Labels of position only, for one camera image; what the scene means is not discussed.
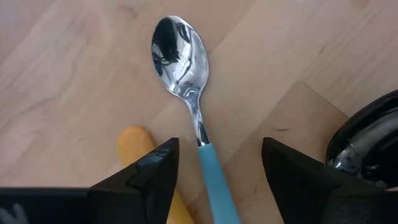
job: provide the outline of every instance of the black plastic part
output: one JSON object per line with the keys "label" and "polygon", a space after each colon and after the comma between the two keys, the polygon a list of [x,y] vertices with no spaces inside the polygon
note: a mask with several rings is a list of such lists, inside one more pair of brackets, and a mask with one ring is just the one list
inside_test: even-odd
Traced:
{"label": "black plastic part", "polygon": [[338,172],[272,138],[262,161],[286,224],[398,223],[398,192]]}
{"label": "black plastic part", "polygon": [[326,163],[334,161],[339,153],[348,145],[349,139],[358,131],[369,126],[375,120],[383,117],[386,113],[398,109],[398,90],[392,91],[379,99],[368,104],[345,122],[342,127],[337,130],[326,152]]}
{"label": "black plastic part", "polygon": [[398,130],[390,133],[365,155],[361,173],[364,179],[382,180],[388,187],[398,186]]}
{"label": "black plastic part", "polygon": [[33,223],[164,224],[177,182],[173,138],[90,189],[0,189],[1,212],[20,205]]}

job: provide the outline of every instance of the spoon handle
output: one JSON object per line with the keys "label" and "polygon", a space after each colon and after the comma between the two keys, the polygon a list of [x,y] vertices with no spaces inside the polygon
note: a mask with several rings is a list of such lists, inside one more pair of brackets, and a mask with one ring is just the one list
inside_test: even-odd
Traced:
{"label": "spoon handle", "polygon": [[214,224],[240,224],[238,212],[213,145],[200,146],[199,155]]}

